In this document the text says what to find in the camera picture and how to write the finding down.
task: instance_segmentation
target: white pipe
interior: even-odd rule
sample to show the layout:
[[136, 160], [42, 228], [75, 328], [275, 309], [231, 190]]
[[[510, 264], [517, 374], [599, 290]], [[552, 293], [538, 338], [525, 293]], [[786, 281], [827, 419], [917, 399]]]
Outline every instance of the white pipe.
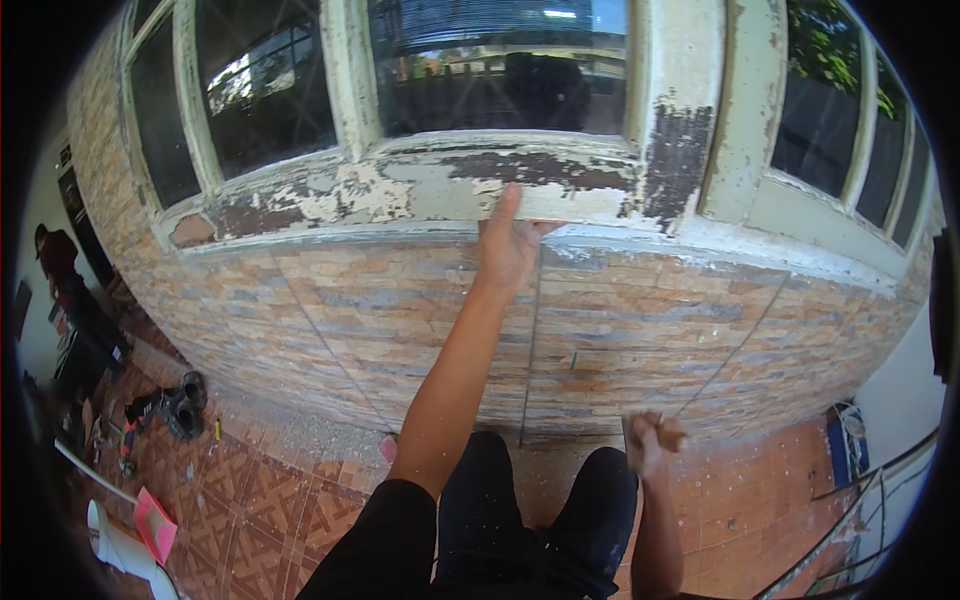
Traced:
[[124, 500], [127, 500], [128, 502], [130, 502], [130, 503], [133, 504], [134, 506], [136, 505], [136, 498], [134, 498], [133, 496], [129, 495], [128, 493], [123, 492], [122, 490], [118, 489], [118, 488], [115, 487], [113, 484], [111, 484], [109, 481], [107, 481], [106, 479], [104, 479], [103, 477], [101, 477], [100, 475], [98, 475], [98, 474], [97, 474], [97, 471], [95, 471], [95, 470], [93, 470], [92, 468], [88, 467], [88, 466], [86, 465], [86, 463], [84, 463], [84, 461], [80, 460], [79, 458], [77, 458], [77, 457], [74, 455], [73, 452], [71, 452], [70, 450], [66, 449], [66, 446], [64, 446], [63, 444], [61, 444], [61, 443], [60, 443], [60, 440], [54, 440], [54, 446], [57, 448], [57, 450], [60, 451], [60, 454], [62, 454], [63, 456], [65, 456], [71, 463], [73, 463], [74, 465], [76, 465], [79, 470], [83, 471], [84, 473], [86, 473], [86, 474], [89, 475], [90, 477], [93, 477], [93, 479], [94, 479], [97, 483], [99, 483], [99, 484], [102, 485], [103, 487], [107, 488], [107, 489], [110, 490], [111, 492], [117, 494], [118, 496], [120, 496], [120, 497], [123, 498]]

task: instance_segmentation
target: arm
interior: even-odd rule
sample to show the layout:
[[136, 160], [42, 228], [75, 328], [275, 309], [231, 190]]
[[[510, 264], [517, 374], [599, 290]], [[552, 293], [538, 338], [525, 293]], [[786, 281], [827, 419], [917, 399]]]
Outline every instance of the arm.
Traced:
[[480, 270], [430, 374], [407, 411], [387, 479], [405, 479], [440, 497], [467, 447], [507, 307], [529, 278], [540, 240], [558, 224], [514, 222], [520, 187], [507, 185], [480, 229]]
[[640, 482], [643, 514], [630, 563], [634, 600], [661, 600], [680, 593], [684, 582], [684, 556], [680, 526], [670, 497], [670, 469], [657, 430], [646, 419], [634, 418], [633, 431], [643, 446]]

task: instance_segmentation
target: stone tile wall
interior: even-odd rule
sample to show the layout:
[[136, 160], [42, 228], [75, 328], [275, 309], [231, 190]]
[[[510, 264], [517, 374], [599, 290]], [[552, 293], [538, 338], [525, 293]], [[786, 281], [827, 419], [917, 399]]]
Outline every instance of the stone tile wall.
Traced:
[[[475, 246], [167, 252], [131, 169], [118, 30], [70, 86], [68, 117], [88, 213], [132, 293], [201, 371], [398, 431], [472, 282]], [[702, 439], [810, 418], [850, 397], [913, 321], [942, 223], [938, 206], [896, 298], [733, 263], [544, 247], [507, 316], [479, 423], [549, 444], [615, 437], [634, 408], [679, 414]]]

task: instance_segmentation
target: glass pane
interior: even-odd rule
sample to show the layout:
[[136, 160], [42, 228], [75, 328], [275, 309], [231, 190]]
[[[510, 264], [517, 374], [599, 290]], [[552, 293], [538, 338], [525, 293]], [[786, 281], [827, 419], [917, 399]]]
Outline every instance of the glass pane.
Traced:
[[897, 187], [903, 137], [906, 134], [906, 97], [890, 73], [890, 67], [876, 58], [876, 131], [870, 170], [860, 193], [856, 211], [879, 228], [887, 218]]
[[894, 228], [894, 241], [901, 248], [906, 248], [910, 241], [910, 232], [913, 231], [913, 222], [917, 220], [920, 210], [921, 193], [924, 191], [926, 176], [926, 162], [930, 158], [930, 147], [926, 143], [924, 130], [920, 121], [916, 121], [917, 134], [913, 140], [913, 160], [910, 163], [910, 180], [906, 185], [906, 194], [903, 196], [903, 207]]
[[772, 165], [839, 197], [860, 113], [860, 32], [833, 0], [786, 5], [786, 98]]
[[370, 0], [386, 134], [619, 134], [626, 12], [626, 0]]
[[138, 0], [136, 3], [136, 14], [133, 16], [133, 31], [138, 32], [147, 19], [154, 12], [156, 5], [160, 0]]
[[198, 3], [201, 85], [225, 177], [336, 145], [319, 5]]
[[164, 207], [200, 193], [180, 122], [172, 44], [173, 26], [167, 17], [140, 48], [131, 69], [143, 156]]

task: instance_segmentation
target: maroon shirt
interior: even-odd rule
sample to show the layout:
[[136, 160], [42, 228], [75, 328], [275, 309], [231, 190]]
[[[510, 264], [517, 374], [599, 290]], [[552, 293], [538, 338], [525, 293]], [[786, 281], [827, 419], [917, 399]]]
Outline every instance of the maroon shirt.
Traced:
[[77, 272], [73, 261], [77, 258], [77, 247], [63, 229], [47, 233], [43, 238], [43, 250], [40, 251], [40, 267], [43, 274], [52, 277], [57, 291], [63, 293], [63, 283]]

